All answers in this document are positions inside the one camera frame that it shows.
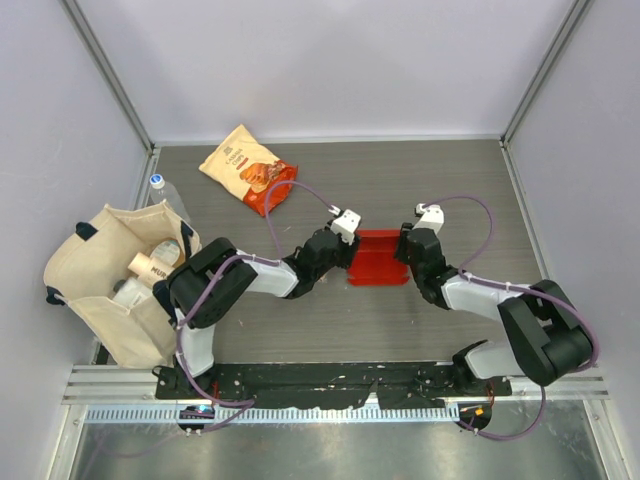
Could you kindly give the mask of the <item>red paper box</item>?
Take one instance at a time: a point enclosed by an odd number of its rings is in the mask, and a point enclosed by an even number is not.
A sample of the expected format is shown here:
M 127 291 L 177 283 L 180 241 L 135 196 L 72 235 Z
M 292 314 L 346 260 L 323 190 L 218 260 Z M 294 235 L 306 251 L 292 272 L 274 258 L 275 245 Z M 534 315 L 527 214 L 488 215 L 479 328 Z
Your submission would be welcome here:
M 360 230 L 360 244 L 347 281 L 356 287 L 401 286 L 409 281 L 408 267 L 396 257 L 400 230 Z

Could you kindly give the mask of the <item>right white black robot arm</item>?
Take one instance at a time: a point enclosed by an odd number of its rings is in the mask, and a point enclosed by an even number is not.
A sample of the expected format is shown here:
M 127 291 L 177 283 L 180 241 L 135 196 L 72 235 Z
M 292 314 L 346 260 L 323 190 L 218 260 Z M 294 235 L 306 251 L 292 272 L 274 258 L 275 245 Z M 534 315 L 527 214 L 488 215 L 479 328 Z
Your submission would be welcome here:
M 488 379 L 518 375 L 546 387 L 595 360 L 596 340 L 557 283 L 501 284 L 459 271 L 447 263 L 434 230 L 411 223 L 401 227 L 395 256 L 428 303 L 503 327 L 504 342 L 481 340 L 453 356 L 451 380 L 460 393 L 472 395 Z

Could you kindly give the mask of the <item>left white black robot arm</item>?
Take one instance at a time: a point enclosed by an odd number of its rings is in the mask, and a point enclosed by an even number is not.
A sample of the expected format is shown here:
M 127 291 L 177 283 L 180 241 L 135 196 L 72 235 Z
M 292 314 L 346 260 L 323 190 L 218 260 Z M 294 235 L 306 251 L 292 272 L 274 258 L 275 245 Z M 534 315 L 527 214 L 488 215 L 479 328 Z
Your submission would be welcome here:
M 215 325 L 246 293 L 297 299 L 333 268 L 348 269 L 360 236 L 326 226 L 279 260 L 249 255 L 221 237 L 175 269 L 166 279 L 176 312 L 179 388 L 190 398 L 205 397 L 213 385 Z

